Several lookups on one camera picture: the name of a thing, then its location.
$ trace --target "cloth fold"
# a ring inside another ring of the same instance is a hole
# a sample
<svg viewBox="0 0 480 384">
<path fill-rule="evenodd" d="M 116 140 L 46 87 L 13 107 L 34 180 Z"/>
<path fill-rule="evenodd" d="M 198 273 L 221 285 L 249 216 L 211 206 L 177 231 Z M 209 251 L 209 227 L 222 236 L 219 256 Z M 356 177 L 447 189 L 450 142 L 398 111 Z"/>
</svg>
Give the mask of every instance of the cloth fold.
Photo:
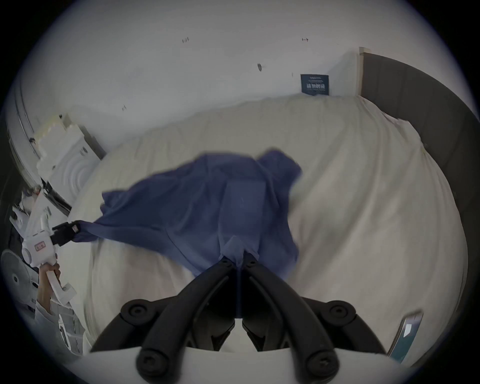
<svg viewBox="0 0 480 384">
<path fill-rule="evenodd" d="M 194 276 L 243 252 L 286 278 L 298 250 L 288 227 L 288 194 L 300 167 L 278 150 L 257 160 L 206 154 L 128 190 L 102 193 L 103 215 L 80 221 L 73 241 L 98 238 L 159 252 Z"/>
</svg>

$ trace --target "screw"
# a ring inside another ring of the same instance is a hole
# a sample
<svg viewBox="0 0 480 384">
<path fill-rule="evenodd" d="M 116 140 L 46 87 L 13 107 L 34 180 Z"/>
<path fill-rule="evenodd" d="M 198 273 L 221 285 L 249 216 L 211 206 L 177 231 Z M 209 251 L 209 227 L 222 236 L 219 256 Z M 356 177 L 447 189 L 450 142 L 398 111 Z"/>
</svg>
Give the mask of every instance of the screw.
<svg viewBox="0 0 480 384">
<path fill-rule="evenodd" d="M 345 307 L 336 305 L 330 309 L 330 314 L 338 319 L 341 319 L 348 314 L 348 311 L 345 309 Z"/>
<path fill-rule="evenodd" d="M 133 316 L 133 317 L 140 317 L 142 316 L 145 312 L 147 312 L 147 308 L 145 308 L 143 305 L 134 305 L 133 307 L 130 308 L 128 313 Z"/>
<path fill-rule="evenodd" d="M 160 352 L 142 350 L 137 357 L 137 369 L 146 376 L 163 376 L 168 371 L 168 359 Z"/>
<path fill-rule="evenodd" d="M 322 351 L 313 354 L 307 361 L 307 370 L 317 377 L 329 377 L 338 371 L 338 359 L 333 351 Z"/>
</svg>

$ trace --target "red label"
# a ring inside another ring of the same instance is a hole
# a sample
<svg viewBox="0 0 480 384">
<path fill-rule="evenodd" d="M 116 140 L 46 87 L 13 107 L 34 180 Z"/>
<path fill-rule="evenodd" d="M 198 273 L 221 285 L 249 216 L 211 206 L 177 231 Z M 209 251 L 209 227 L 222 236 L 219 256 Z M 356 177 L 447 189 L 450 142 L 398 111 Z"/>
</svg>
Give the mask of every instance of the red label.
<svg viewBox="0 0 480 384">
<path fill-rule="evenodd" d="M 41 249 L 44 249 L 46 248 L 47 246 L 45 245 L 45 242 L 44 241 L 41 241 L 40 243 L 38 244 L 35 244 L 35 251 L 39 251 Z"/>
</svg>

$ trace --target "gray headboard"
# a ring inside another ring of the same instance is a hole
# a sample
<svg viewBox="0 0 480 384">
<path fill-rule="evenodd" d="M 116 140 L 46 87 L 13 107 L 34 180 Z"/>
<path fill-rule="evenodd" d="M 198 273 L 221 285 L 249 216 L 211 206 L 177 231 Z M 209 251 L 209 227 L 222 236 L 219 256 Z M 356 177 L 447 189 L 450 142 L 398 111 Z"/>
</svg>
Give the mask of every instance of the gray headboard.
<svg viewBox="0 0 480 384">
<path fill-rule="evenodd" d="M 426 73 L 383 56 L 361 55 L 361 96 L 409 121 L 450 183 L 468 247 L 462 310 L 480 268 L 480 123 L 459 97 Z"/>
</svg>

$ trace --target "wrinkled sheet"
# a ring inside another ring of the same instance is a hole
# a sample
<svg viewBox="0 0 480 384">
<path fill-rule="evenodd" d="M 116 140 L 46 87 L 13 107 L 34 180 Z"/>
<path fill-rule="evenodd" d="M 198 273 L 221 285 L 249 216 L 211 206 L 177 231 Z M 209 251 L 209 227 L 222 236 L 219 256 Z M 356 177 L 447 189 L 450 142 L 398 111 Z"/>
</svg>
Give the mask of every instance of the wrinkled sheet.
<svg viewBox="0 0 480 384">
<path fill-rule="evenodd" d="M 446 178 L 415 129 L 357 97 L 294 95 L 197 114 L 109 153 L 69 220 L 100 217 L 101 193 L 205 151 L 258 156 L 275 147 L 303 174 L 288 223 L 299 249 L 288 283 L 301 295 L 345 300 L 389 349 L 402 317 L 424 317 L 403 360 L 414 363 L 440 336 L 461 293 L 467 245 Z M 172 296 L 192 274 L 160 254 L 104 240 L 59 251 L 63 282 L 90 344 L 132 299 Z M 224 350 L 238 350 L 227 339 Z"/>
</svg>

